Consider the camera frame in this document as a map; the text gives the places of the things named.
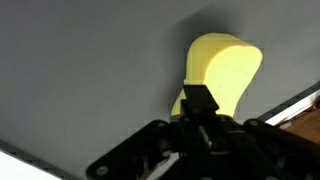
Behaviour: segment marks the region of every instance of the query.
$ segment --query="yellow object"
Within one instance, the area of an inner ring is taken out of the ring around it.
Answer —
[[[220,109],[217,114],[233,117],[241,95],[262,61],[260,50],[228,34],[210,33],[190,46],[184,84],[205,84]],[[183,90],[171,115],[180,114]]]

